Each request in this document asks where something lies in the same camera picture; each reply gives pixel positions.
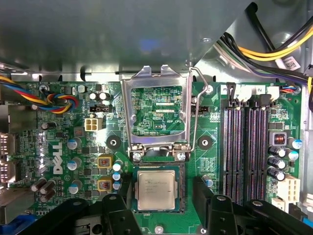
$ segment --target cable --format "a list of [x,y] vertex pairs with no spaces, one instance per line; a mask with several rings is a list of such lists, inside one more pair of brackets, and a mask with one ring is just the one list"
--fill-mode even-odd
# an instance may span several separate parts
[[258,5],[252,2],[245,10],[248,19],[253,26],[254,30],[260,35],[263,43],[267,46],[269,51],[275,50],[275,46],[270,40],[269,36],[266,34],[264,28],[262,27],[257,15],[256,11],[258,10]]
[[233,51],[238,57],[240,57],[243,61],[245,61],[249,66],[252,66],[253,68],[257,68],[260,70],[264,70],[266,72],[270,72],[279,76],[287,76],[289,80],[292,80],[294,82],[298,82],[301,84],[307,84],[308,80],[306,76],[303,74],[296,72],[296,71],[290,71],[290,70],[283,70],[279,68],[272,68],[267,66],[261,66],[257,63],[254,63],[253,61],[246,58],[242,52],[238,49],[238,46],[234,40],[234,38],[229,33],[224,33],[221,37],[221,41],[231,50]]
[[[41,100],[40,98],[32,95],[12,81],[9,78],[0,76],[0,84],[4,85],[5,87],[12,89],[16,93],[20,94],[22,97],[24,97],[26,100],[31,102],[34,105],[37,105],[40,109],[50,111],[55,114],[62,114],[68,111],[72,111],[74,108],[78,107],[79,102],[76,98],[70,95],[64,95],[64,94],[51,94],[48,93],[47,91],[44,92],[44,95],[46,96],[46,101]],[[55,102],[57,99],[64,99],[68,101],[68,105],[66,106],[54,106]]]
[[261,56],[261,57],[278,57],[279,58],[293,52],[294,50],[296,50],[299,46],[301,46],[305,41],[307,41],[311,36],[313,35],[313,28],[310,28],[310,31],[296,44],[294,44],[293,46],[286,48],[284,50],[278,51],[278,52],[274,52],[274,53],[260,53],[260,52],[255,52],[252,50],[248,50],[245,49],[243,47],[239,47],[240,51],[242,51],[244,53],[244,55],[250,54],[250,55],[255,55],[255,56]]

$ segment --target integrated circuit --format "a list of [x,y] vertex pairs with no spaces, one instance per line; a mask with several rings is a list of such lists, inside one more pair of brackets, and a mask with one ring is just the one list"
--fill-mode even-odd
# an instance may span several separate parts
[[184,212],[184,163],[134,166],[136,212]]

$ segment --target capacitor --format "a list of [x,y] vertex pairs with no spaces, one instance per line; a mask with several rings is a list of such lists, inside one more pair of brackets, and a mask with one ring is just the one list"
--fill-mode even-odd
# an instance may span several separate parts
[[302,147],[302,140],[300,139],[295,139],[294,137],[288,137],[287,138],[287,145],[290,148],[293,149],[300,149]]
[[81,166],[81,164],[82,160],[80,158],[73,158],[72,160],[69,160],[67,167],[69,170],[76,170]]
[[267,173],[268,173],[268,176],[274,178],[275,180],[283,181],[285,179],[284,172],[272,166],[268,168]]
[[46,195],[42,195],[39,200],[41,202],[47,202],[49,201],[53,196],[55,195],[55,190],[51,190],[49,193],[47,193]]
[[274,156],[268,158],[268,164],[280,170],[285,169],[286,167],[286,163],[283,160]]
[[68,191],[70,194],[76,194],[83,187],[83,183],[80,180],[73,180],[71,185],[68,187]]
[[205,182],[206,186],[208,186],[209,188],[213,186],[213,181],[211,180],[210,176],[203,175],[202,179]]
[[114,180],[118,181],[121,179],[121,174],[119,172],[115,172],[115,173],[113,173],[112,178]]
[[47,194],[51,189],[55,186],[55,181],[54,180],[48,180],[47,183],[45,183],[41,189],[40,193],[41,194]]
[[78,91],[78,93],[80,93],[80,94],[85,93],[85,92],[87,91],[87,87],[84,86],[84,85],[79,85],[79,86],[77,87],[77,91]]
[[70,150],[74,150],[76,148],[79,148],[82,144],[82,140],[78,137],[74,137],[70,140],[68,140],[67,142],[67,147],[70,149]]
[[100,100],[110,100],[111,95],[109,93],[106,93],[106,92],[101,92],[99,94],[99,98],[100,98]]
[[42,186],[44,186],[46,184],[47,180],[45,178],[40,178],[38,181],[36,181],[31,187],[30,189],[33,192],[37,192]]
[[55,122],[44,122],[41,124],[41,129],[46,131],[46,130],[52,130],[57,127],[57,124]]
[[283,158],[286,155],[286,151],[283,148],[273,146],[268,148],[268,153],[280,158]]
[[121,183],[116,181],[116,182],[113,183],[112,187],[115,190],[119,190],[119,188],[121,187]]
[[296,161],[299,158],[297,151],[286,148],[286,156],[289,157],[290,161]]
[[89,98],[91,100],[98,100],[99,99],[99,95],[97,93],[90,93]]
[[120,171],[122,169],[123,162],[121,160],[116,160],[113,164],[113,170],[114,171]]

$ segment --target screw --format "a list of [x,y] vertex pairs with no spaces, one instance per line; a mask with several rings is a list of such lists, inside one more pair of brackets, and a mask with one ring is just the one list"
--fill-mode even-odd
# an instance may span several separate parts
[[258,202],[258,201],[254,201],[252,202],[253,205],[255,205],[256,207],[261,207],[263,204],[262,202]]
[[164,229],[162,226],[156,226],[155,233],[156,234],[162,234],[164,232]]
[[179,161],[185,161],[185,159],[186,159],[186,154],[185,154],[185,153],[178,153],[178,154],[177,154],[177,159],[178,159]]
[[214,91],[214,88],[211,85],[207,85],[207,90],[205,91],[206,94],[211,94]]
[[142,157],[141,153],[134,153],[133,154],[133,160],[135,162],[139,162],[141,160],[141,157]]
[[217,196],[217,200],[219,200],[219,201],[225,201],[225,200],[226,200],[226,198],[225,198],[225,197],[223,197],[223,196]]

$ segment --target white connector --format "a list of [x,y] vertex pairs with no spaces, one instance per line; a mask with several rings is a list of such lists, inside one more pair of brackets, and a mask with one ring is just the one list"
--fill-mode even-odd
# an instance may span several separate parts
[[102,129],[102,118],[86,118],[85,131],[99,131]]
[[283,181],[277,183],[277,196],[285,203],[295,203],[300,201],[300,180],[292,175],[286,175]]
[[272,205],[273,206],[275,206],[275,207],[277,207],[277,208],[279,208],[279,209],[281,209],[282,211],[285,211],[285,202],[283,201],[283,200],[280,200],[279,198],[277,198],[277,197],[274,197],[274,198],[272,198],[271,199],[271,203],[272,203]]

